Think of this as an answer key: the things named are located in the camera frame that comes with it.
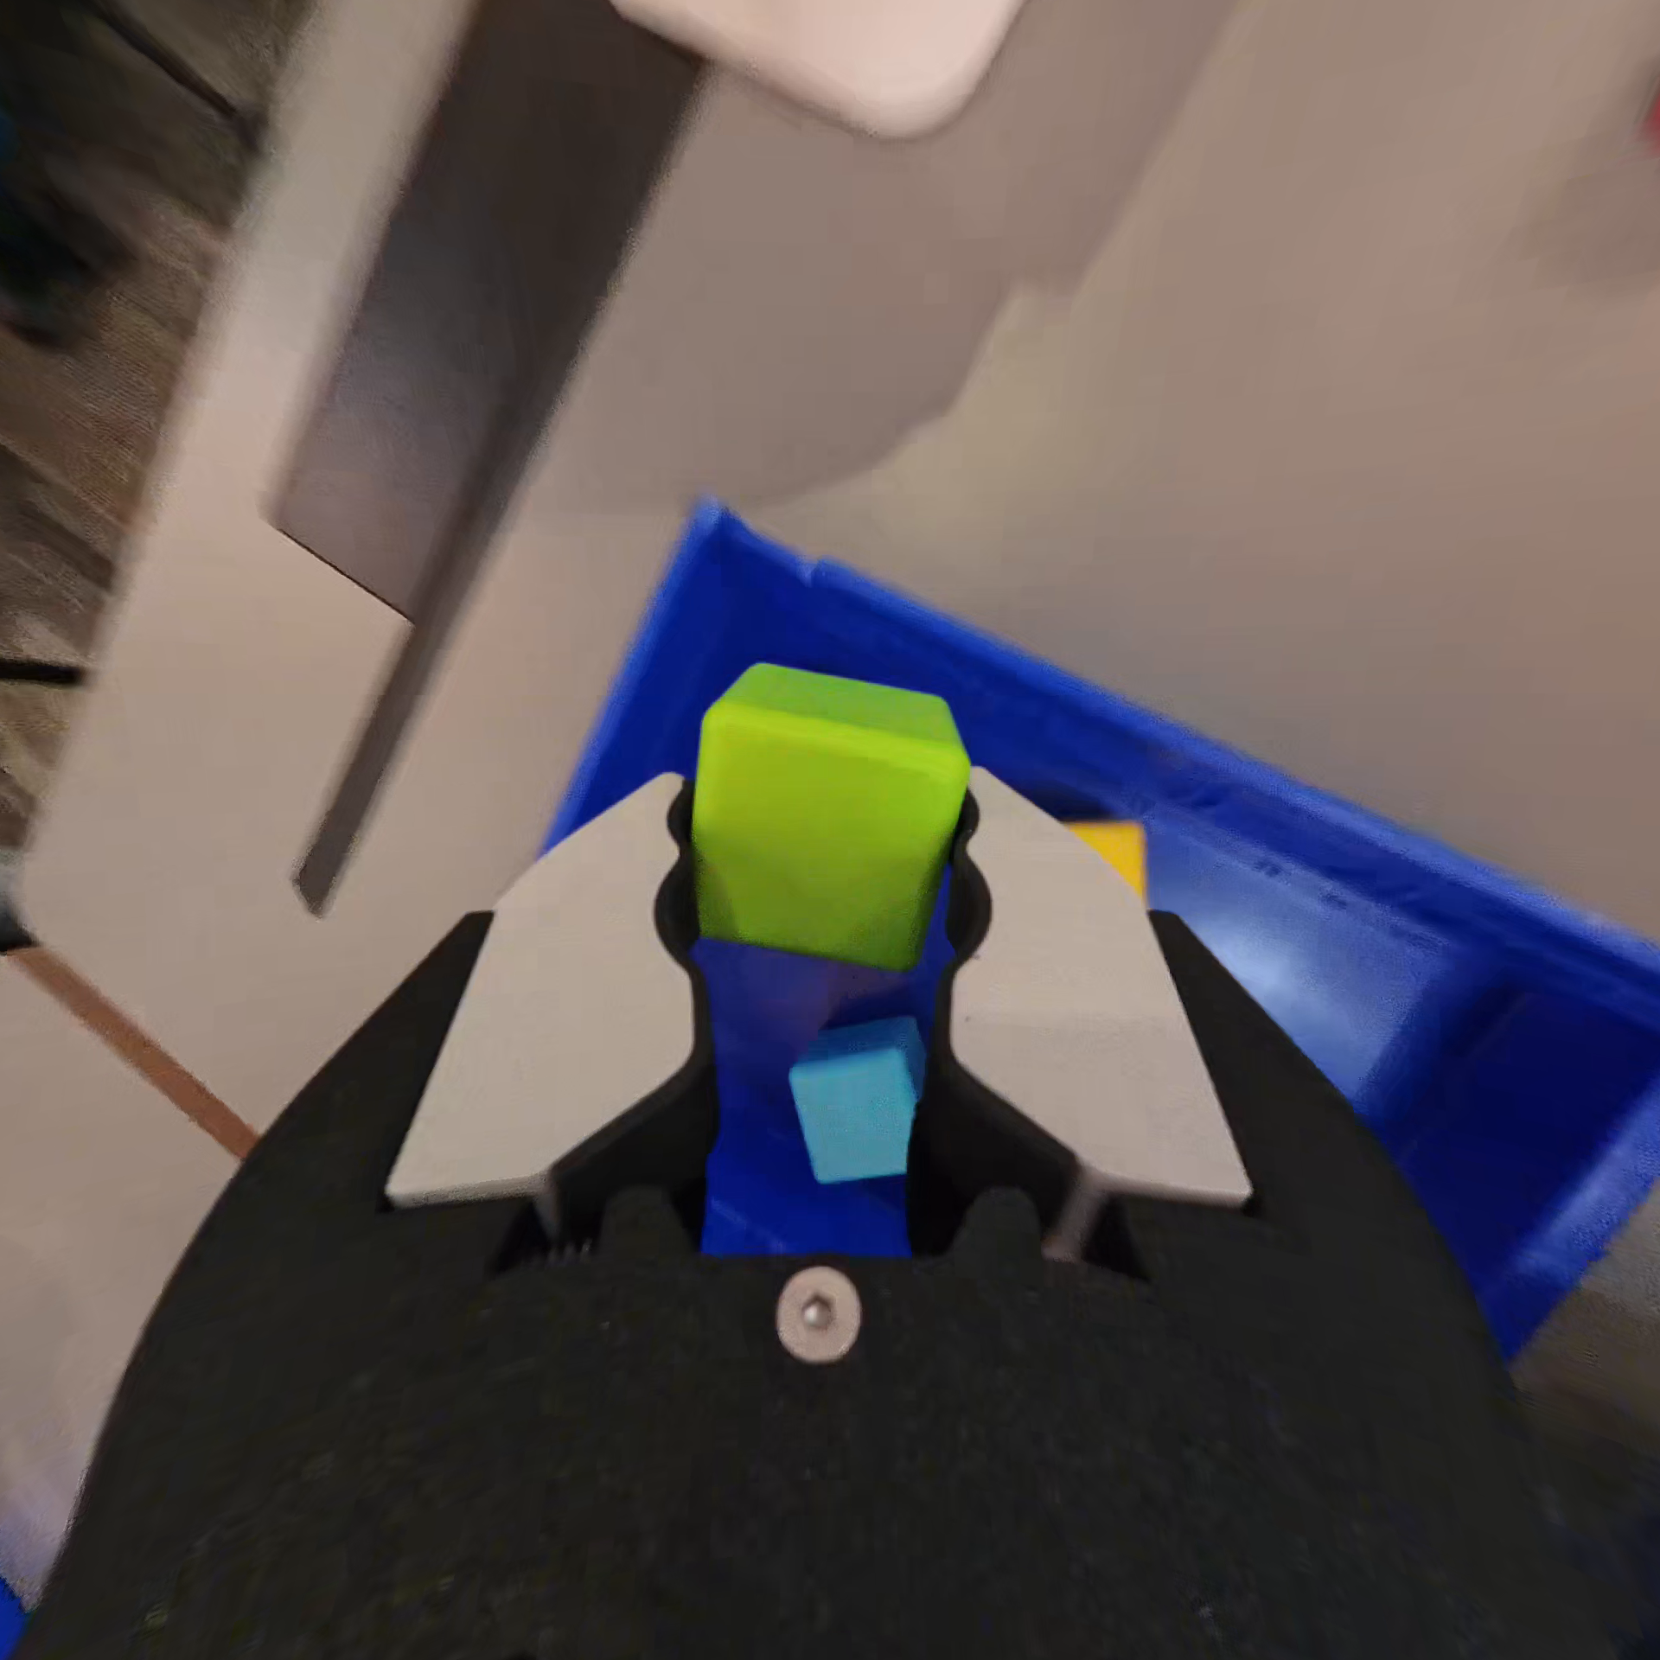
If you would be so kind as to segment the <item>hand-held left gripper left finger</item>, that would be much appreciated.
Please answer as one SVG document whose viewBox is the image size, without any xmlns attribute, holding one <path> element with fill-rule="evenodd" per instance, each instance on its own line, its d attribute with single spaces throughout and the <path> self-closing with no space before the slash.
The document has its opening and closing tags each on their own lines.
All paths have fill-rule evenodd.
<svg viewBox="0 0 1660 1660">
<path fill-rule="evenodd" d="M 397 1209 L 527 1197 L 600 1213 L 632 1187 L 699 1213 L 713 1037 L 691 962 L 689 786 L 657 774 L 495 901 L 385 1183 Z"/>
</svg>

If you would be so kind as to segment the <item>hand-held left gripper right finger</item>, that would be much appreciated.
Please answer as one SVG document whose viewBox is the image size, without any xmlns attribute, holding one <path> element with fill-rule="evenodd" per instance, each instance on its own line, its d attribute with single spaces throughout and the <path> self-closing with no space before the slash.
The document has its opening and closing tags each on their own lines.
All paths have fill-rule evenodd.
<svg viewBox="0 0 1660 1660">
<path fill-rule="evenodd" d="M 922 1088 L 922 1252 L 993 1189 L 1047 1254 L 1090 1254 L 1110 1205 L 1242 1213 L 1252 1179 L 1144 901 L 984 766 L 946 861 Z"/>
</svg>

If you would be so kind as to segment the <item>yellow cube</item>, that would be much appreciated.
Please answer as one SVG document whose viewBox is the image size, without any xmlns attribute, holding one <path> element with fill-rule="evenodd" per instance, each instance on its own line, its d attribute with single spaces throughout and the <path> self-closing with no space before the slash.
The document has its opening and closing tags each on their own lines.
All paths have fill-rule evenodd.
<svg viewBox="0 0 1660 1660">
<path fill-rule="evenodd" d="M 1104 859 L 1122 881 L 1126 881 L 1142 906 L 1148 906 L 1148 831 L 1134 820 L 1069 820 L 1065 823 L 1100 859 Z"/>
</svg>

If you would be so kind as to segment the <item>blue plastic bin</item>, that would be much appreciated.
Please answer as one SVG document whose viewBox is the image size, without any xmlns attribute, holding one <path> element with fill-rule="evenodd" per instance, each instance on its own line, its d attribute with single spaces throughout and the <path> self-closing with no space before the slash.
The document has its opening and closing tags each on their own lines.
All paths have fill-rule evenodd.
<svg viewBox="0 0 1660 1660">
<path fill-rule="evenodd" d="M 754 661 L 930 691 L 1061 820 L 1148 831 L 1177 914 L 1399 1163 L 1505 1359 L 1655 1181 L 1655 944 L 701 503 L 543 845 L 656 774 Z"/>
</svg>

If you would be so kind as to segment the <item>light blue cube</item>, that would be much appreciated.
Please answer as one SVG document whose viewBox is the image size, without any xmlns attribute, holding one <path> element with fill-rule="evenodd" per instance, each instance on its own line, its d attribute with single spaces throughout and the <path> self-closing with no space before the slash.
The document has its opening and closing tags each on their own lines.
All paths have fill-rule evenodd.
<svg viewBox="0 0 1660 1660">
<path fill-rule="evenodd" d="M 906 1171 L 924 1074 L 926 1049 L 908 1015 L 833 1025 L 808 1043 L 788 1084 L 820 1185 Z"/>
</svg>

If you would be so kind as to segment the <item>green cube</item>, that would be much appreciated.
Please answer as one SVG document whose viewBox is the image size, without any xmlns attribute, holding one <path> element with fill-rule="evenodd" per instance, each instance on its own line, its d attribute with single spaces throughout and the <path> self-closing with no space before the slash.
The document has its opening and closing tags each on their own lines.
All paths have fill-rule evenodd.
<svg viewBox="0 0 1660 1660">
<path fill-rule="evenodd" d="M 752 663 L 699 723 L 699 932 L 910 970 L 966 790 L 968 752 L 944 697 Z"/>
</svg>

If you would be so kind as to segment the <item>grey desk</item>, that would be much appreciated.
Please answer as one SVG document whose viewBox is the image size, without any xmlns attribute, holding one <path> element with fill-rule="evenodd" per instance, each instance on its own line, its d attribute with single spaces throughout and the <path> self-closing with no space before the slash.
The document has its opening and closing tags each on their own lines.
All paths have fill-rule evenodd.
<svg viewBox="0 0 1660 1660">
<path fill-rule="evenodd" d="M 1655 3 L 1023 3 L 877 138 L 312 3 L 23 926 L 248 1148 L 543 851 L 693 509 L 1655 944 Z M 1655 1440 L 1655 1199 L 1521 1349 Z"/>
</svg>

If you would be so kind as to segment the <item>wooden board document stand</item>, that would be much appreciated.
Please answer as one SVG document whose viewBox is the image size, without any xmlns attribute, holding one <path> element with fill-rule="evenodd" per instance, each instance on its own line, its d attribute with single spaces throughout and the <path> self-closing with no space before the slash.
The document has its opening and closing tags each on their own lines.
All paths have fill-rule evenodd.
<svg viewBox="0 0 1660 1660">
<path fill-rule="evenodd" d="M 918 138 L 986 76 L 1021 1 L 614 1 L 630 23 L 849 130 Z"/>
</svg>

